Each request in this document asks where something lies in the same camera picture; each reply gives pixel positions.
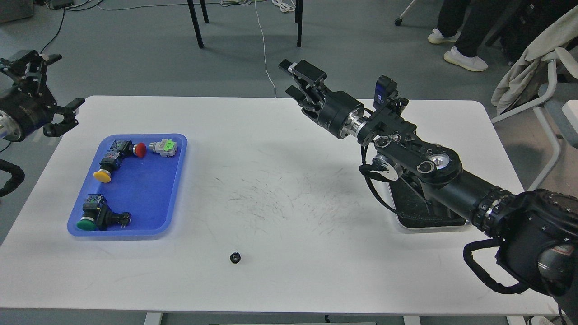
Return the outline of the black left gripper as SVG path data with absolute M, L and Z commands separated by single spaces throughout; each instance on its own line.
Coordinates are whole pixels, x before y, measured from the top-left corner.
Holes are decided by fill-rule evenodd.
M 2 139 L 21 142 L 41 127 L 44 136 L 60 137 L 79 124 L 76 115 L 85 98 L 58 106 L 46 84 L 48 66 L 61 59 L 60 54 L 40 54 L 37 50 L 21 50 L 1 59 L 1 72 L 15 87 L 0 95 Z M 54 114 L 61 115 L 62 121 L 50 123 Z

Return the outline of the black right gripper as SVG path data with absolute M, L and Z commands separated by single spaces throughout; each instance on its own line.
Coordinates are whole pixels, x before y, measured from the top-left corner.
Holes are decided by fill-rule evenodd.
M 284 59 L 278 68 L 289 74 L 298 85 L 289 86 L 286 94 L 297 102 L 301 112 L 333 136 L 345 138 L 348 133 L 343 129 L 350 115 L 360 116 L 364 105 L 344 91 L 327 92 L 324 86 L 326 72 L 308 61 Z

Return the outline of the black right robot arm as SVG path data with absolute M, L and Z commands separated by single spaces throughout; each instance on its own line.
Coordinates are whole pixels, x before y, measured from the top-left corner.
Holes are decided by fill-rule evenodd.
M 372 180 L 409 180 L 428 205 L 440 205 L 470 222 L 488 239 L 464 247 L 466 265 L 491 290 L 520 294 L 532 289 L 551 296 L 559 312 L 577 323 L 577 198 L 545 189 L 512 194 L 465 171 L 458 154 L 421 140 L 401 117 L 408 104 L 397 84 L 380 76 L 374 111 L 344 91 L 331 91 L 326 72 L 302 60 L 279 68 L 296 82 L 286 93 L 314 123 L 343 139 L 377 150 L 372 164 L 359 167 L 375 197 Z

